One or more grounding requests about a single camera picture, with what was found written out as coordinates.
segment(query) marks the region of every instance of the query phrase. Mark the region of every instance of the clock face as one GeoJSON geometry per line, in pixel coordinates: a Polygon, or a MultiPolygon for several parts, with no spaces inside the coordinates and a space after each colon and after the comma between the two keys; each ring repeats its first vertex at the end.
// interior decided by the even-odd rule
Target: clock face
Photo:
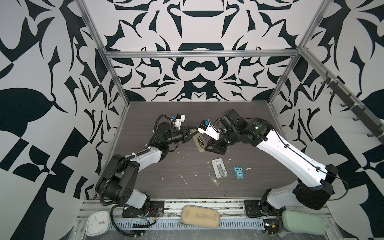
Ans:
{"type": "Polygon", "coordinates": [[[92,214],[88,219],[87,234],[98,235],[106,232],[109,228],[108,212],[98,212],[92,214]]]}

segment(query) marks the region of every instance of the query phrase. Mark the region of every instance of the wall hook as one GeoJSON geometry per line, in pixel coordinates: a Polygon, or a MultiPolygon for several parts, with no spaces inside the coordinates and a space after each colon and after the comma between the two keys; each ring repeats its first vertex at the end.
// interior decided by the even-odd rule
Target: wall hook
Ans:
{"type": "Polygon", "coordinates": [[[368,137],[376,137],[376,133],[367,134],[368,137]]]}

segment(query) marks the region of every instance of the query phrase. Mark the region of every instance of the white debris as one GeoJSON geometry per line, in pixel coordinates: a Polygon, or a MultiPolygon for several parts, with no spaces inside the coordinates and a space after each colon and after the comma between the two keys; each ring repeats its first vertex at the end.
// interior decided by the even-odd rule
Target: white debris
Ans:
{"type": "Polygon", "coordinates": [[[181,176],[181,174],[179,174],[180,177],[184,180],[185,184],[188,186],[188,183],[185,181],[185,179],[183,178],[183,176],[181,176]]]}

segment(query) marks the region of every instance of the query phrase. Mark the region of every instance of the blue owl toy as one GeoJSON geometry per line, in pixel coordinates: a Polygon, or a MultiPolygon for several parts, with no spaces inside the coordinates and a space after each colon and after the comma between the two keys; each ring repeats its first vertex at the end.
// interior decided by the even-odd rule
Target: blue owl toy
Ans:
{"type": "Polygon", "coordinates": [[[233,167],[235,171],[235,177],[237,179],[244,179],[243,167],[233,167]]]}

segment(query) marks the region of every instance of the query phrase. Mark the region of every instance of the wire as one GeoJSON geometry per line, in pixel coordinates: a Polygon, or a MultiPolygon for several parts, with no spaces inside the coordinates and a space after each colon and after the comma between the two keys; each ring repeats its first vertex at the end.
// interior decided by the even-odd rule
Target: wire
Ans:
{"type": "Polygon", "coordinates": [[[167,117],[167,116],[165,115],[165,113],[161,114],[161,115],[157,118],[157,120],[156,120],[156,122],[155,122],[155,126],[154,126],[154,128],[153,128],[153,135],[152,135],[152,137],[151,137],[151,139],[149,140],[149,142],[148,142],[147,145],[149,145],[149,144],[152,142],[152,140],[155,138],[155,136],[156,136],[156,130],[157,130],[157,124],[159,123],[159,121],[160,121],[160,119],[161,119],[162,117],[165,117],[166,119],[171,120],[171,118],[167,117]]]}
{"type": "Polygon", "coordinates": [[[116,208],[116,207],[124,207],[124,206],[121,206],[121,205],[115,205],[111,208],[111,211],[109,213],[110,217],[111,217],[111,222],[112,222],[112,225],[113,227],[115,227],[116,231],[118,231],[120,234],[123,234],[124,236],[127,236],[127,237],[141,237],[145,234],[145,232],[142,232],[140,235],[138,235],[137,233],[127,233],[127,232],[123,232],[115,223],[115,220],[113,219],[113,210],[116,208]]]}
{"type": "MultiPolygon", "coordinates": [[[[145,232],[141,233],[140,235],[138,235],[137,233],[127,233],[127,232],[123,232],[115,223],[115,220],[113,219],[113,210],[116,208],[116,207],[125,207],[125,206],[121,206],[121,205],[115,205],[111,208],[111,211],[109,213],[110,217],[111,217],[111,222],[112,222],[112,225],[113,227],[120,233],[120,234],[123,234],[124,236],[127,236],[127,237],[141,237],[145,234],[145,232]]],[[[153,218],[154,222],[153,223],[150,223],[150,224],[147,224],[147,225],[144,225],[144,226],[138,226],[137,228],[146,228],[146,227],[150,227],[152,225],[155,225],[156,224],[156,220],[155,218],[153,217],[152,213],[154,211],[156,211],[156,209],[154,208],[149,208],[149,209],[153,209],[153,211],[151,212],[151,217],[153,218]]]]}
{"type": "Polygon", "coordinates": [[[150,149],[149,148],[146,148],[145,150],[141,151],[141,152],[138,152],[136,155],[131,155],[131,156],[128,156],[126,157],[125,159],[123,159],[121,162],[119,162],[115,168],[112,170],[111,174],[109,175],[109,177],[107,178],[107,180],[105,181],[105,184],[103,186],[103,188],[101,189],[101,192],[100,192],[100,203],[101,205],[103,206],[108,206],[108,205],[111,205],[111,204],[116,204],[114,201],[109,201],[109,202],[105,202],[104,201],[104,195],[105,195],[105,192],[107,190],[107,187],[109,185],[109,182],[112,180],[112,178],[115,176],[115,173],[121,168],[123,167],[123,165],[128,162],[129,160],[131,160],[132,158],[134,158],[135,156],[140,156],[144,153],[147,153],[149,152],[150,149]]]}
{"type": "Polygon", "coordinates": [[[221,132],[218,132],[218,130],[217,130],[216,127],[215,127],[216,122],[217,122],[218,120],[219,120],[219,118],[215,120],[215,122],[214,122],[214,124],[213,124],[212,126],[214,127],[214,130],[215,130],[218,134],[222,134],[221,132]]]}
{"type": "Polygon", "coordinates": [[[338,176],[335,176],[335,175],[333,175],[333,174],[329,174],[329,173],[327,173],[327,172],[324,172],[323,170],[319,169],[319,167],[316,167],[315,165],[313,165],[310,161],[308,161],[307,159],[305,159],[302,155],[298,154],[296,151],[294,151],[292,148],[290,148],[288,144],[285,144],[285,143],[283,142],[283,140],[281,139],[280,135],[277,133],[277,131],[275,131],[275,132],[276,132],[276,135],[279,137],[281,143],[284,144],[284,146],[285,146],[286,148],[290,149],[292,152],[294,152],[294,153],[296,153],[297,155],[299,155],[299,156],[300,156],[302,159],[304,159],[307,163],[309,163],[310,165],[312,165],[312,167],[316,168],[317,171],[323,172],[323,173],[325,173],[325,174],[327,174],[327,175],[329,175],[329,176],[332,176],[332,177],[334,177],[334,178],[340,179],[340,180],[343,182],[343,185],[344,185],[344,187],[345,187],[345,189],[346,189],[344,195],[341,196],[341,197],[339,197],[339,198],[336,198],[336,199],[328,199],[328,201],[339,200],[339,199],[342,199],[345,195],[347,195],[348,190],[349,190],[349,185],[348,185],[347,181],[345,181],[344,179],[342,179],[342,178],[340,178],[340,177],[338,177],[338,176]]]}
{"type": "Polygon", "coordinates": [[[173,150],[169,150],[170,152],[173,152],[176,150],[176,148],[180,145],[180,142],[177,142],[177,146],[173,150]]]}

